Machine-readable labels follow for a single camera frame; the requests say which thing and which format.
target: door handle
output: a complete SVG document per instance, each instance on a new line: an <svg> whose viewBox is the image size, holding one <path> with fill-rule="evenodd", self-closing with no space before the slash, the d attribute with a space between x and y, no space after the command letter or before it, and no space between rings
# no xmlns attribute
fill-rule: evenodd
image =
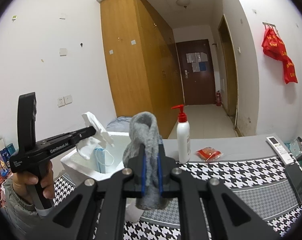
<svg viewBox="0 0 302 240"><path fill-rule="evenodd" d="M186 78L188 78L189 72L186 69L184 70L184 74L185 74Z"/></svg>

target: wooden wardrobe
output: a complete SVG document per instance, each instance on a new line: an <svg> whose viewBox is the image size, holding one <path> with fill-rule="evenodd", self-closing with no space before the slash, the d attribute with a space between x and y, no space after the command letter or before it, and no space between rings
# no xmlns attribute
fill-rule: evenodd
<svg viewBox="0 0 302 240"><path fill-rule="evenodd" d="M103 0L101 25L117 116L153 113L167 138L183 104L171 27L147 0Z"/></svg>

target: human hand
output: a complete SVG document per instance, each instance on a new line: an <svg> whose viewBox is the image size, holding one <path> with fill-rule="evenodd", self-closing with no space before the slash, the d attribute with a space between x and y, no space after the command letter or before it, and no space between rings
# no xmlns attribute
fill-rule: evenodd
<svg viewBox="0 0 302 240"><path fill-rule="evenodd" d="M32 198L27 191L26 185L35 185L38 183L38 177L28 171L17 172L13 174L13 190L15 193L26 200L28 203L33 204ZM54 182L53 182L53 171L52 162L49 161L47 164L47 174L41 180L41 187L44 188L43 196L45 198L53 199L54 193Z"/></svg>

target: black phone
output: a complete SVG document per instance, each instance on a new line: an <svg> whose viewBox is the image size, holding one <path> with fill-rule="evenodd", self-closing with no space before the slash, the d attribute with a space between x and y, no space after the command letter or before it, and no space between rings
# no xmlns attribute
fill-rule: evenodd
<svg viewBox="0 0 302 240"><path fill-rule="evenodd" d="M298 203L302 205L302 170L298 164L294 163L285 167L285 174L295 192Z"/></svg>

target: packaged food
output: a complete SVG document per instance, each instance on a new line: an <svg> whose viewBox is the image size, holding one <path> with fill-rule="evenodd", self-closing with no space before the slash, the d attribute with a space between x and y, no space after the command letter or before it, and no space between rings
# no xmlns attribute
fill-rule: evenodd
<svg viewBox="0 0 302 240"><path fill-rule="evenodd" d="M198 150L196 154L205 162L211 162L222 156L222 153L211 147L206 147Z"/></svg>

